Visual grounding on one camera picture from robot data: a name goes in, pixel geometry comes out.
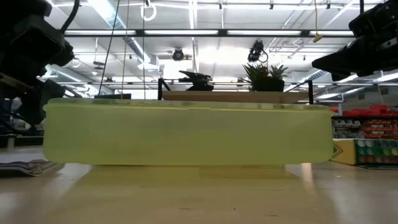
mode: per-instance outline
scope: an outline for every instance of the translucent plastic slab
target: translucent plastic slab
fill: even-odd
[[[54,162],[296,164],[333,154],[326,106],[54,99],[45,110],[45,156]]]

